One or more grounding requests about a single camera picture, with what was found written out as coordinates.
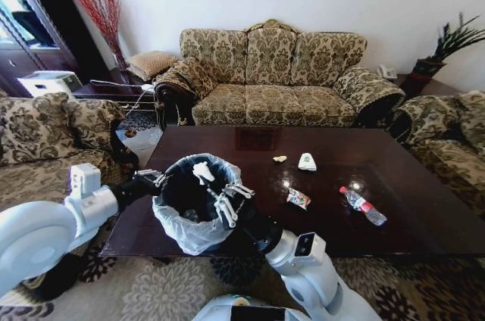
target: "armchair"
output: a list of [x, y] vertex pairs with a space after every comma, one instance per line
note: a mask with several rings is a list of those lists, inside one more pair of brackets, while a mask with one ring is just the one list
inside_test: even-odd
[[388, 130], [485, 220], [484, 114], [483, 92], [420, 96], [396, 110]]

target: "plastic water bottle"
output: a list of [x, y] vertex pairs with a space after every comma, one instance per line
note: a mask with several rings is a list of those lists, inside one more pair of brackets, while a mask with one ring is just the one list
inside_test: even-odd
[[349, 190], [346, 187], [341, 187], [339, 191], [346, 196], [347, 201], [355, 210], [362, 211], [374, 225], [381, 226], [386, 222], [387, 218], [357, 192]]

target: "sofa armrest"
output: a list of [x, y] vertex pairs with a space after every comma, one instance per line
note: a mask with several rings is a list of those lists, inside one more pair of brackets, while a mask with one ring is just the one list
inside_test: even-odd
[[158, 75], [153, 85], [158, 100], [158, 109], [162, 112], [160, 126], [165, 129], [166, 117], [175, 117], [171, 112], [176, 112], [179, 126], [194, 125], [192, 107], [197, 100], [197, 94], [192, 90], [185, 79], [173, 70]]
[[350, 67], [339, 77], [333, 90], [357, 113], [356, 126], [372, 127], [404, 100], [404, 92], [369, 69]]
[[76, 146], [102, 149], [123, 164], [138, 167], [138, 157], [116, 135], [116, 128], [125, 118], [123, 108], [109, 100], [71, 99], [64, 105]]
[[396, 109], [388, 131], [407, 146], [425, 139], [438, 139], [458, 122], [457, 105], [453, 97], [418, 96]]

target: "plant pot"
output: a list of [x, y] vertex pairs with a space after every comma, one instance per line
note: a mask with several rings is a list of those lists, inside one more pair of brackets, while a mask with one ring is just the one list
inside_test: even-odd
[[419, 58], [416, 61], [412, 72], [407, 75], [406, 79], [400, 86], [402, 91], [406, 94], [406, 100], [418, 95], [421, 90], [430, 83], [433, 76], [445, 65], [444, 62], [434, 62]]

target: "red bottle label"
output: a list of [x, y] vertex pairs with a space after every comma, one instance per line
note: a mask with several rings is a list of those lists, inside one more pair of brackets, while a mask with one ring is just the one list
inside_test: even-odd
[[359, 207], [359, 209], [367, 213], [372, 207], [373, 207], [372, 204], [366, 201]]

